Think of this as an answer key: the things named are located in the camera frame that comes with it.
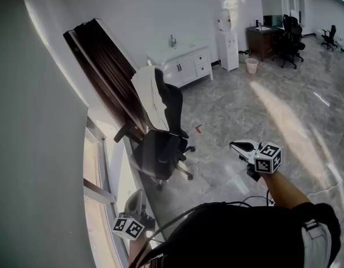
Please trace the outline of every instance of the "marker cube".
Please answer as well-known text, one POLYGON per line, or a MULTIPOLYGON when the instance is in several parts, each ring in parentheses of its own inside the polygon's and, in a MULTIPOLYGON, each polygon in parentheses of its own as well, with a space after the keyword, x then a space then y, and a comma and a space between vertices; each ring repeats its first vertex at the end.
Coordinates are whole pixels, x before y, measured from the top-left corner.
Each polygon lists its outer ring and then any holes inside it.
POLYGON ((262 174, 273 174, 281 161, 281 147, 268 142, 259 153, 255 154, 255 171, 262 174))
POLYGON ((116 219, 112 229, 119 237, 129 240, 136 240, 143 230, 144 226, 134 218, 123 217, 116 219))

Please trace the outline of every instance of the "black cable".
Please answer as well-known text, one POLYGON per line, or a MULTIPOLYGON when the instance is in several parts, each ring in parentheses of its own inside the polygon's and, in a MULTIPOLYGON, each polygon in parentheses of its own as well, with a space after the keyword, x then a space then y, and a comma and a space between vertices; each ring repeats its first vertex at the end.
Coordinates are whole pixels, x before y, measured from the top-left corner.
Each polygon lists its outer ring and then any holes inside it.
POLYGON ((149 241, 156 241, 156 242, 159 242, 159 243, 164 243, 164 241, 160 241, 160 240, 156 240, 156 239, 154 239, 154 238, 147 238, 147 240, 149 240, 149 241))
POLYGON ((245 198, 245 199, 243 200, 243 202, 245 202, 246 200, 248 200, 248 199, 250 199, 250 198, 264 198, 264 199, 266 200, 267 203, 273 204, 273 201, 272 201, 272 200, 267 199, 267 198, 264 197, 263 195, 252 195, 252 196, 250 196, 250 197, 248 197, 248 198, 245 198))
POLYGON ((267 190, 267 193, 266 193, 266 205, 268 206, 268 194, 270 193, 269 190, 267 190))
POLYGON ((146 242, 144 243, 144 245, 142 246, 139 254, 135 257, 135 259, 133 260, 133 262, 131 263, 131 265, 129 266, 129 268, 135 268, 137 262, 139 261, 140 257, 142 256, 144 250, 146 250, 149 242, 151 241, 152 238, 154 238, 157 234, 159 234, 161 231, 165 230, 167 227, 171 226, 172 224, 174 224, 175 222, 179 221, 182 217, 186 216, 187 214, 192 213, 193 211, 200 209, 200 208, 204 208, 204 207, 210 207, 212 205, 229 205, 229 204, 244 204, 247 207, 251 207, 251 205, 249 205, 248 203, 243 203, 243 202, 230 202, 230 203, 204 203, 204 204, 200 204, 196 207, 193 207, 189 210, 187 210, 186 212, 182 213, 181 215, 177 216, 176 218, 172 219, 171 221, 167 222, 164 226, 162 226, 159 230, 157 230, 154 234, 151 235, 150 238, 148 238, 146 240, 146 242))

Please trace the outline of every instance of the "cabinet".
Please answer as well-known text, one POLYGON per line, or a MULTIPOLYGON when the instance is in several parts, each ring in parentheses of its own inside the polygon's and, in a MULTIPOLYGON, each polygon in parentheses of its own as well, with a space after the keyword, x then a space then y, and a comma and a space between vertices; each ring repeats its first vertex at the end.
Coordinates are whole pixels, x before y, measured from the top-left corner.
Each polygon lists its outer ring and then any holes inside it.
POLYGON ((267 28, 268 30, 265 31, 259 31, 256 27, 246 29, 250 56, 258 55, 261 61, 275 54, 273 50, 274 36, 282 31, 276 27, 267 28))
POLYGON ((196 71, 194 65, 194 59, 192 56, 185 56, 178 59, 180 74, 182 76, 183 83, 194 80, 196 78, 196 71))
POLYGON ((192 44, 176 47, 164 54, 148 54, 147 64, 158 65, 164 73, 164 82, 182 87, 198 78, 210 75, 212 71, 206 46, 192 44))

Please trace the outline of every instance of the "window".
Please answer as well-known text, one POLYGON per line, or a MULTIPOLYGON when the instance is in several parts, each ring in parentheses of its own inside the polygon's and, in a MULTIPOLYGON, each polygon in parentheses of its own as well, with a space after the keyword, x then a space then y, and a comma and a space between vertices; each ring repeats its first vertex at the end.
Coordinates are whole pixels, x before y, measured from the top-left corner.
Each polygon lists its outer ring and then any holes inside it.
POLYGON ((116 198, 109 185, 105 159, 105 137, 88 119, 84 141, 84 204, 86 224, 97 268, 128 266, 126 247, 112 233, 116 198))

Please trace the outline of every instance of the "faucet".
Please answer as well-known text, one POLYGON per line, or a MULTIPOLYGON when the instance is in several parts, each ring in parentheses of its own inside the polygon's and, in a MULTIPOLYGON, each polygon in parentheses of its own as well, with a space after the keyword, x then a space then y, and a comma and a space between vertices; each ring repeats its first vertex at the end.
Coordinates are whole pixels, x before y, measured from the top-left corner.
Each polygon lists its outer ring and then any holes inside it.
POLYGON ((171 47, 175 47, 177 44, 177 40, 173 37, 173 35, 171 35, 171 38, 169 39, 169 44, 171 47))

